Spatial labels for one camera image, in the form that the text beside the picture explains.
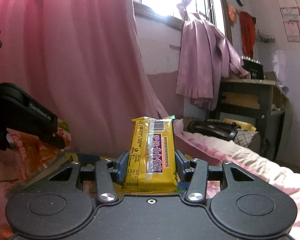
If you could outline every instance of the window sill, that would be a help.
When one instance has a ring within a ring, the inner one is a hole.
[[[164,23],[165,25],[177,31],[183,30],[183,24],[185,23],[183,20],[180,20],[173,16],[162,16],[160,14],[157,14],[149,6],[138,3],[136,1],[133,1],[133,7],[134,7],[134,14],[136,17]]]

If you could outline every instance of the yellow snack package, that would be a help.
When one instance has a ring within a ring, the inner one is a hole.
[[[174,115],[133,119],[129,161],[122,189],[129,192],[177,189],[173,143]]]

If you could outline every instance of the curtain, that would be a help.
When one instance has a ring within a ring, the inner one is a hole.
[[[0,83],[68,122],[72,150],[116,157],[132,122],[166,117],[139,52],[132,0],[0,0]]]

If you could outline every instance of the purple label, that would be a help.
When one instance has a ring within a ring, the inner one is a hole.
[[[153,135],[153,155],[152,155],[152,173],[162,173],[162,146],[161,134]]]

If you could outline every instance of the wall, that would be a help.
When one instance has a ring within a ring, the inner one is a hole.
[[[136,17],[138,41],[146,74],[168,114],[205,118],[205,111],[176,94],[181,31]]]
[[[246,10],[257,18],[260,32],[275,36],[276,43],[258,43],[260,61],[266,71],[275,70],[278,78],[290,88],[288,94],[294,107],[293,122],[286,151],[278,159],[300,166],[300,43],[289,43],[285,34],[282,16],[277,0],[245,0]],[[237,27],[233,28],[235,40]]]

